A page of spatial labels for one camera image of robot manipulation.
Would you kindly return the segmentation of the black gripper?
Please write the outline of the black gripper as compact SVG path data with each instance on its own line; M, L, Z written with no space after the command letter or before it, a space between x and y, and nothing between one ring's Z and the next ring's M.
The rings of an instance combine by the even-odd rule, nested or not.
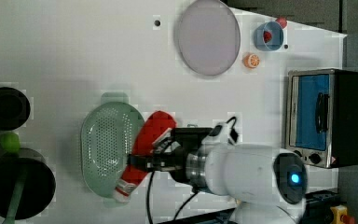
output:
M199 171L199 149L211 128L168 128L153 143L153 154L162 154L168 147L168 156L130 155L127 164L144 172L169 172L179 183L196 183Z

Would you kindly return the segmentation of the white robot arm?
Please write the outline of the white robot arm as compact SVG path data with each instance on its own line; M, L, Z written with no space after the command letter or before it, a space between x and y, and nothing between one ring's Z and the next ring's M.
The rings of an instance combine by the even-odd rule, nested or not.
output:
M283 148L236 143L229 134L224 126L174 128L159 134L146 155L131 153L128 164L238 200L229 218L235 224L298 224L308 187L303 161Z

